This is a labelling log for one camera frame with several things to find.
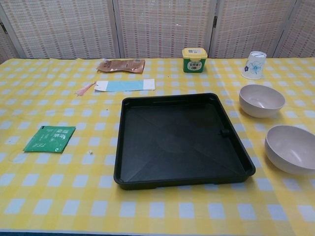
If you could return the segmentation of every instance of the bowl rim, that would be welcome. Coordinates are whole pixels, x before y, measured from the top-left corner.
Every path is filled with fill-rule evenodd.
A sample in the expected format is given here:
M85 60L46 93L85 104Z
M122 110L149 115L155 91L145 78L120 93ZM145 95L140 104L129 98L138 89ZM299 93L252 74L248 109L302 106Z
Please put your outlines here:
M263 107L259 107L259 106L255 105L255 104L252 104L251 102L249 102L247 99L245 99L245 98L242 96L242 89L245 88L245 87L251 87L251 86L253 86L253 85L245 85L245 86L243 86L243 87L241 88L240 92L239 92L239 95L240 95L240 97L241 97L244 101L246 101L247 103L251 104L252 106L257 107L257 108L261 108L261 109L267 109L267 110L279 110L279 109L281 109L281 108L285 105L285 97L282 95L282 93L280 93L279 91L277 91L277 90L275 90L274 88L271 88L271 87L269 87L269 86L256 85L256 84L254 84L254 86L266 87L266 88L269 88L269 89L271 89L271 90L277 92L277 93L280 94L280 96L284 99L284 101L283 101L283 104L282 104L281 106L276 107L276 108L263 108Z
M293 126L293 125L286 125L286 124L274 125L273 127L271 127L271 128L268 130L268 132L267 132L267 134L266 134L266 138L265 138L265 140L266 140L266 142L267 142L269 148L270 148L278 157L280 157L283 161L285 161L285 162L287 162L287 163L289 163L289 164L291 164L291 165L293 165L293 166L298 166L298 167L301 167L301 168L307 169L307 170L315 170L315 168L305 167L305 166L297 165L297 164L294 164L294 163L292 163L292 162L287 161L286 159L284 159L282 156L280 156L280 155L272 148L272 146L270 145L269 140L268 140L268 134L269 134L270 130L272 130L273 128L276 128L276 127L280 127L280 126L282 126L282 127L287 126L287 127L290 127L290 128L300 129L300 130L302 130L302 131L304 131L304 132L307 132L307 133L309 133L309 134L311 134L312 136L315 137L315 135L312 134L311 132L309 132L309 131L307 131L307 130L305 130L305 129L301 129L301 128L299 128L299 127Z

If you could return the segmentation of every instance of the blue flower print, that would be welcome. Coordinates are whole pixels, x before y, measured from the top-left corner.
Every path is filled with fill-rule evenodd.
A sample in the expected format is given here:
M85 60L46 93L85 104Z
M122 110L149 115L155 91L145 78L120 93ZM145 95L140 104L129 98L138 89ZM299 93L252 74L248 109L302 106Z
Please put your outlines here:
M249 69L252 74L257 74L262 69L262 62L254 61L249 64Z

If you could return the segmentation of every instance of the pink tassel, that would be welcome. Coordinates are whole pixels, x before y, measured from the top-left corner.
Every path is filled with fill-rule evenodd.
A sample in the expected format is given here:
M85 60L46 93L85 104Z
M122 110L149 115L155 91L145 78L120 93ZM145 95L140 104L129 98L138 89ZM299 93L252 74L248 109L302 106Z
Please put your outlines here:
M95 85L96 82L92 83L92 84L89 84L89 85L86 85L85 87L81 88L80 90L77 90L75 92L76 95L78 96L83 96L84 93L89 90L90 87L92 87L93 85Z

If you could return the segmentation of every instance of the yellow container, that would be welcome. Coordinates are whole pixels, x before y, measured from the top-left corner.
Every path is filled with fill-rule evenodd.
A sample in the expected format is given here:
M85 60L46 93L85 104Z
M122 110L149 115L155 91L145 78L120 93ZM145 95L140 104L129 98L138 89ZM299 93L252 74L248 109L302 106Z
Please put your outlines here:
M183 71L188 73L202 72L208 54L203 48L184 48L182 50Z

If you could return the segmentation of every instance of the bowl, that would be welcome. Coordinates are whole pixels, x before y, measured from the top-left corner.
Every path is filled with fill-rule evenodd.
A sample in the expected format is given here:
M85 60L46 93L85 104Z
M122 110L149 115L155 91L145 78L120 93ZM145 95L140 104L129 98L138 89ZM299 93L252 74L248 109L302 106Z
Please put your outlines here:
M269 160L279 169L294 174L315 174L315 135L289 125L272 127L265 139Z
M281 93L263 85L242 87L239 99L244 112L257 118L271 117L285 104L285 98Z

